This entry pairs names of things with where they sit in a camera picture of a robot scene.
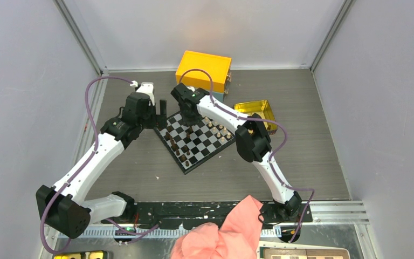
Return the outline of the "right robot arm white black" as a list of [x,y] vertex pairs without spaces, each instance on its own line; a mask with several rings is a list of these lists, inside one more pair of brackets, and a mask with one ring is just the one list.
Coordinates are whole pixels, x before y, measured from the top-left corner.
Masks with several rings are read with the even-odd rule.
[[297,217],[302,199],[288,183],[275,160],[264,119],[257,114],[240,113],[202,88],[194,89],[179,83],[171,95],[177,101],[186,125],[196,124],[207,117],[232,132],[239,156],[252,163],[268,185],[278,216],[286,222]]

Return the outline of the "gold tin tray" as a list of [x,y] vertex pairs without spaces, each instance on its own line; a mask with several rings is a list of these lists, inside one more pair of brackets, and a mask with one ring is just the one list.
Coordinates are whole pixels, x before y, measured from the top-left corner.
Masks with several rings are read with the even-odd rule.
[[[258,101],[237,103],[237,104],[234,104],[233,108],[234,110],[240,113],[245,113],[247,115],[253,115],[256,113],[262,119],[275,121],[275,117],[271,109],[270,102],[268,100],[258,100]],[[264,122],[264,125],[269,135],[274,135],[278,130],[278,126],[276,126],[275,124]]]

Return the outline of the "black white chess board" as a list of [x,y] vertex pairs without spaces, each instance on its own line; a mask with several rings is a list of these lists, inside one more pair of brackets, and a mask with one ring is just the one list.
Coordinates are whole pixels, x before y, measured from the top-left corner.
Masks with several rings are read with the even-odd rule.
[[[154,131],[183,174],[190,173],[236,142],[231,131],[208,117],[203,118],[197,125],[184,126],[180,112],[167,118],[166,128],[155,128]],[[171,142],[165,141],[166,132],[178,144],[178,151],[173,151]],[[188,146],[190,155],[182,150],[185,145]]]

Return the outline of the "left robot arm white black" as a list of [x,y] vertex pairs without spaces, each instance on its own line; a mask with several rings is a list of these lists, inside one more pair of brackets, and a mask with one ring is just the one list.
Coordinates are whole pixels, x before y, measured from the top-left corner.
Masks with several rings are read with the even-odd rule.
[[160,100],[157,113],[149,94],[134,92],[120,111],[119,116],[105,122],[93,146],[63,178],[52,187],[42,185],[36,192],[41,222],[71,239],[91,223],[107,219],[128,223],[135,218],[135,200],[122,192],[89,201],[85,198],[108,165],[144,129],[166,127],[167,101]]

